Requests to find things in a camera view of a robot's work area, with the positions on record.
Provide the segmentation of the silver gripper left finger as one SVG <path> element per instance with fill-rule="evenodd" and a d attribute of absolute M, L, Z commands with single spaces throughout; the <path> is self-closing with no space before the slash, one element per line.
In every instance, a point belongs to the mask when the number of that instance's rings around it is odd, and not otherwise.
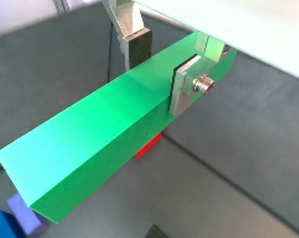
<path fill-rule="evenodd" d="M 138 5 L 132 0 L 102 0 L 110 17 L 126 70 L 150 58 L 152 30 L 145 27 Z"/>

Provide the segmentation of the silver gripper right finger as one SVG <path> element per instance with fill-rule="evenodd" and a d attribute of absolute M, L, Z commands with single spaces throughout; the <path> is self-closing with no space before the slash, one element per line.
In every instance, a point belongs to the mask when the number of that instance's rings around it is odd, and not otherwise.
<path fill-rule="evenodd" d="M 196 32 L 196 53 L 173 69 L 169 113 L 178 117 L 197 95 L 206 95 L 214 85 L 210 73 L 225 74 L 232 47 L 202 32 Z"/>

